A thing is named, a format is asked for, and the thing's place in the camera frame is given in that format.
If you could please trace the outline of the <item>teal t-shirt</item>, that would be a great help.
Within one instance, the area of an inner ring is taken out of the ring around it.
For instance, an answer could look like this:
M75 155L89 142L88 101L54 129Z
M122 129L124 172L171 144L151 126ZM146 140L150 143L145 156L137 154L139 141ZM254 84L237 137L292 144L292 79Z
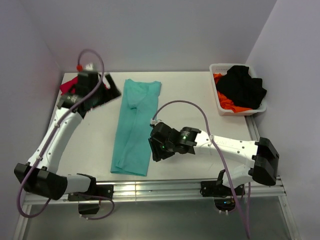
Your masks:
M150 121L158 110L161 87L159 81L125 81L110 168L112 174L147 176L151 158Z

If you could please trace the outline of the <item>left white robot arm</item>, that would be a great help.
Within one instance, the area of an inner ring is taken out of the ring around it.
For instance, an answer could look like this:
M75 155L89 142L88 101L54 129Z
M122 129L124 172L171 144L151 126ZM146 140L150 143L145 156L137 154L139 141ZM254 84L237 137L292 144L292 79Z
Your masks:
M95 198L98 193L95 177L83 173L63 176L57 171L71 136L87 112L120 96L109 73L101 75L88 70L78 73L77 82L60 96L40 146L27 163L18 163L14 168L22 189L51 200L73 193L86 200Z

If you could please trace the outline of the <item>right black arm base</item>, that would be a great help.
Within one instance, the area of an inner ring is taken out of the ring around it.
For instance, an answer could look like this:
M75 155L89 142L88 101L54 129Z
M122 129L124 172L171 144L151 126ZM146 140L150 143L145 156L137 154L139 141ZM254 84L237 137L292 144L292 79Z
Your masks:
M217 185L216 180L201 181L200 186L202 197L214 198L214 205L219 211L230 212L236 208L236 202L229 187L222 184Z

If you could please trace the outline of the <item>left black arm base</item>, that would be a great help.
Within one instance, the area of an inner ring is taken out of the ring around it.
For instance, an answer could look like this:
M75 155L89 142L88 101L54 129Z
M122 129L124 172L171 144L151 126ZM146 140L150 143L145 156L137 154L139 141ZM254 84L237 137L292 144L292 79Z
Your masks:
M80 217L88 220L101 220L110 216L115 209L113 193L113 184L99 184L93 192L90 193L69 193L67 200L69 202L78 202L78 213ZM102 201L110 202L111 209L106 215L96 216L101 209Z

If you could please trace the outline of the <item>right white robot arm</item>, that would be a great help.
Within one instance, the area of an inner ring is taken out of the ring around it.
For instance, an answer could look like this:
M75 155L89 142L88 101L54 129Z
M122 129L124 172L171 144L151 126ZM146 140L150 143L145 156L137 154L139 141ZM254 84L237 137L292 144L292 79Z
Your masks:
M210 135L198 128L184 127L178 131L160 120L151 120L148 139L155 162L168 159L179 153L192 155L216 155L224 160L233 160L240 165L233 172L220 171L217 191L229 194L233 188L251 181L264 186L277 182L280 155L268 138L236 140Z

